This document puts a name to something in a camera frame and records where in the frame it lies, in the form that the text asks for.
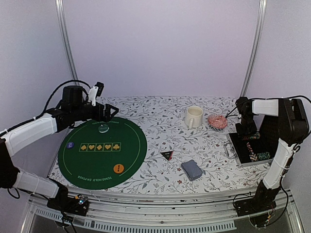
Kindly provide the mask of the clear dealer button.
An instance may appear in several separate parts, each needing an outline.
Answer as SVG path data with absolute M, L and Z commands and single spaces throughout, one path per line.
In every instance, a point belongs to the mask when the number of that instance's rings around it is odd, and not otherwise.
M 109 130 L 109 126 L 106 125 L 106 124 L 101 124 L 101 125 L 98 127 L 99 133 L 106 133 L 106 132 L 108 132 L 108 130 Z

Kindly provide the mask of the purple small blind button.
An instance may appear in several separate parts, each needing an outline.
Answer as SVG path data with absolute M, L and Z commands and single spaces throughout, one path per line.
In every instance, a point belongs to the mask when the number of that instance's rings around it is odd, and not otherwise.
M 73 142 L 68 142 L 67 145 L 66 145 L 67 149 L 71 149 L 73 147 L 74 147 L 74 143 Z

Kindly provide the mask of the orange big blind button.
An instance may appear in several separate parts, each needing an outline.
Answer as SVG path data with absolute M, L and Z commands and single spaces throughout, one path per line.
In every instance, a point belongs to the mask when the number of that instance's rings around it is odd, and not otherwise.
M 124 172 L 124 165 L 122 164 L 116 164 L 114 167 L 113 167 L 113 171 L 116 173 L 116 174 L 121 174 Z

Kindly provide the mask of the blue playing card deck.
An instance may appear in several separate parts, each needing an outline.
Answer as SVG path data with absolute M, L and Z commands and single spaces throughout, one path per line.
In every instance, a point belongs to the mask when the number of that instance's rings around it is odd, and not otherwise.
M 199 179 L 203 172 L 194 160 L 189 160 L 181 164 L 182 169 L 190 181 Z

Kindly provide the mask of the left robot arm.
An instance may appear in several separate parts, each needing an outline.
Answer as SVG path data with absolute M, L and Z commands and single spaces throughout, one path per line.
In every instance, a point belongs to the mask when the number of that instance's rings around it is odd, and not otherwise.
M 104 89 L 104 84 L 97 82 L 84 89 L 84 81 L 72 85 L 65 81 L 57 86 L 63 88 L 63 95 L 54 108 L 44 106 L 43 111 L 27 121 L 5 129 L 0 133 L 0 186 L 2 189 L 27 191 L 47 199 L 47 207 L 62 214 L 85 216 L 89 208 L 88 198 L 81 194 L 69 197 L 68 188 L 61 183 L 36 174 L 26 172 L 12 162 L 12 157 L 28 145 L 67 128 L 73 128 L 78 121 L 94 120 L 109 122 L 119 109 L 110 104 L 96 101 Z

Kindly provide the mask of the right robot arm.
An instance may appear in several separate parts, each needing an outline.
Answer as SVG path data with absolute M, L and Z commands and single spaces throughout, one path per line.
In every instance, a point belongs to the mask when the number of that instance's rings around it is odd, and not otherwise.
M 255 214 L 276 207 L 275 197 L 294 155 L 311 134 L 304 96 L 287 98 L 247 98 L 236 100 L 241 115 L 236 132 L 229 134 L 240 166 L 270 162 L 252 198 L 234 201 L 238 216 Z

